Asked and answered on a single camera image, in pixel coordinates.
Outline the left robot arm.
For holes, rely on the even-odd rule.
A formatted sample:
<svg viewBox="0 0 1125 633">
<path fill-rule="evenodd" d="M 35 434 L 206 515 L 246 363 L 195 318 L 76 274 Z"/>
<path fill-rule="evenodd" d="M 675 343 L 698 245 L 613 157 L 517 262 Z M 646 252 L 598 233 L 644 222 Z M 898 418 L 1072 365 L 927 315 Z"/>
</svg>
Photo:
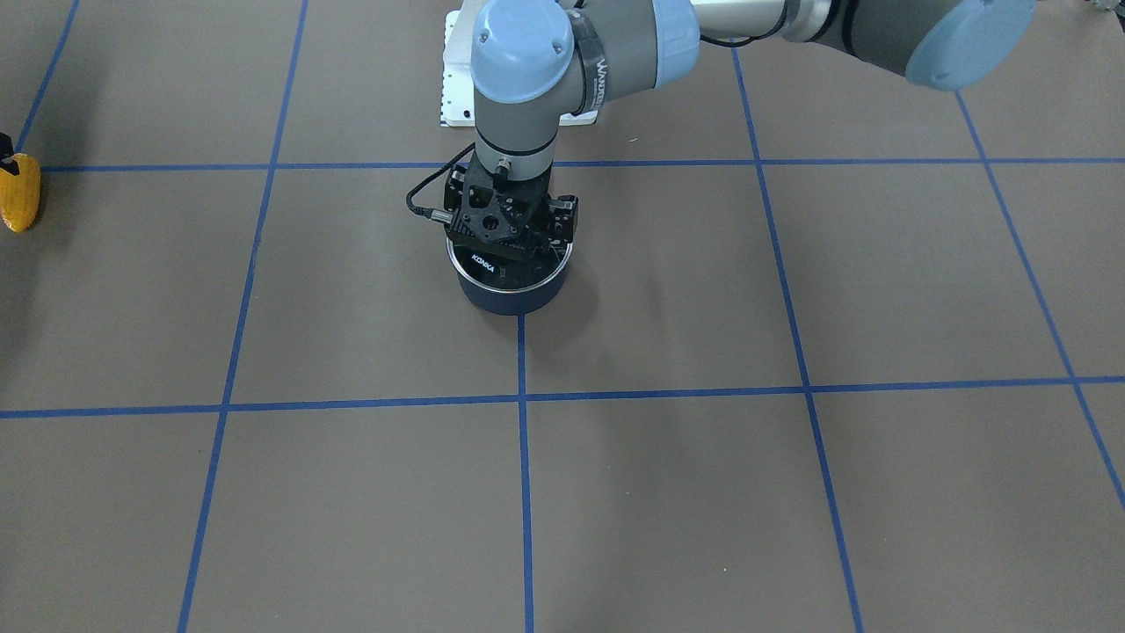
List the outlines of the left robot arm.
<svg viewBox="0 0 1125 633">
<path fill-rule="evenodd" d="M 447 164 L 447 239 L 526 261 L 573 239 L 575 198 L 547 195 L 562 116 L 687 76 L 703 44 L 814 43 L 908 83 L 976 83 L 1027 31 L 1033 1 L 466 1 L 446 71 L 472 100 L 469 168 Z"/>
</svg>

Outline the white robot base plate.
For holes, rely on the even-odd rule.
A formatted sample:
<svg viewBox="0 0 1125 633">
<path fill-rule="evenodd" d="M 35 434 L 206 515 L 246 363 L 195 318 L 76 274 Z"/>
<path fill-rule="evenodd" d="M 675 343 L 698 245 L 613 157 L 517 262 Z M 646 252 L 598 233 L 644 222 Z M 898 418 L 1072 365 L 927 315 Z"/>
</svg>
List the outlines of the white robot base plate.
<svg viewBox="0 0 1125 633">
<path fill-rule="evenodd" d="M 446 16 L 439 120 L 475 126 L 482 103 L 529 106 L 550 94 L 562 101 L 560 124 L 595 120 L 610 71 L 580 11 L 555 1 L 466 1 Z"/>
</svg>

